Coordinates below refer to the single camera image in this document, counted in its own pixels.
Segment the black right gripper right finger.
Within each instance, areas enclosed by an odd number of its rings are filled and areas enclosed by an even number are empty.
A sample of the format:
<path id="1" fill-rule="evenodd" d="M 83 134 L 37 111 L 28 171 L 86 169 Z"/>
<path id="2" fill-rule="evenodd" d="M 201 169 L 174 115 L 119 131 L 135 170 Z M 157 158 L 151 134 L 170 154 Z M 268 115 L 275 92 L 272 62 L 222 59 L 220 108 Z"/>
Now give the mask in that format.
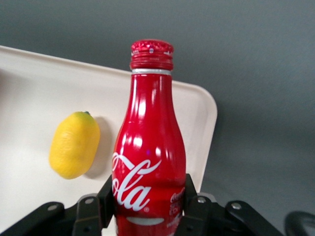
<path id="1" fill-rule="evenodd" d="M 214 212 L 216 203 L 196 192 L 190 174 L 186 174 L 184 216 L 181 219 L 182 236 L 216 236 Z"/>

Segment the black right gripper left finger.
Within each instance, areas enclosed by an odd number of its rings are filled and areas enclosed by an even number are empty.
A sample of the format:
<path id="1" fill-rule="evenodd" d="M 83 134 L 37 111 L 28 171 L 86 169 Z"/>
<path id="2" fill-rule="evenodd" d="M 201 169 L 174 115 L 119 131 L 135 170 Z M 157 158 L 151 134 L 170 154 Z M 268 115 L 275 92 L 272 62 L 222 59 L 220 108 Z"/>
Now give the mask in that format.
<path id="1" fill-rule="evenodd" d="M 86 196 L 77 203 L 74 236 L 101 236 L 114 216 L 112 177 L 109 177 L 95 196 Z"/>

